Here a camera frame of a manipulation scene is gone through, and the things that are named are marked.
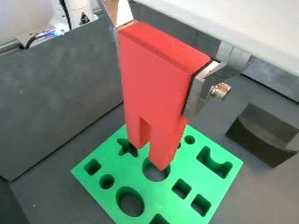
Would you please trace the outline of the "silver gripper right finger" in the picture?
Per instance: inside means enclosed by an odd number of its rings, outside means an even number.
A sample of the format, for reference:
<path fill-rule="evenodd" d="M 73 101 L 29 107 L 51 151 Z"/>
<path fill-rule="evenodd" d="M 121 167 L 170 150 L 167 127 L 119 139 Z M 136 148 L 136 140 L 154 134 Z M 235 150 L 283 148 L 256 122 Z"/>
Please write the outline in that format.
<path fill-rule="evenodd" d="M 228 79 L 242 74 L 252 63 L 255 57 L 222 41 L 216 59 L 191 78 L 191 85 L 182 114 L 191 119 L 203 109 L 211 98 L 224 100 L 230 94 L 231 86 L 224 83 Z"/>

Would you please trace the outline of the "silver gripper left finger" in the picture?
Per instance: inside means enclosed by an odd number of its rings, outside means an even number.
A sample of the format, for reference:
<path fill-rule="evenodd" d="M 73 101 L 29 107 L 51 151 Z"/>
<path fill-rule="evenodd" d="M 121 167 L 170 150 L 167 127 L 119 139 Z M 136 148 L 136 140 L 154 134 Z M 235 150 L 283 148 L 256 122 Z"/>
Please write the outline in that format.
<path fill-rule="evenodd" d="M 101 0 L 101 4 L 115 30 L 120 30 L 136 22 L 128 0 Z"/>

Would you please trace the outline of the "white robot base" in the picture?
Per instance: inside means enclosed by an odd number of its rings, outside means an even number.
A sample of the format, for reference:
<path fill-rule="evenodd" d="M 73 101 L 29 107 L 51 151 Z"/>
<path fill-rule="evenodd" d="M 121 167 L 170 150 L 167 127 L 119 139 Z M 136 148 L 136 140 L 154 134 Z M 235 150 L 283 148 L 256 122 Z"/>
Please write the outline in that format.
<path fill-rule="evenodd" d="M 51 6 L 53 15 L 49 23 L 16 38 L 23 49 L 61 36 L 65 32 L 99 19 L 92 12 L 89 0 L 51 0 Z"/>

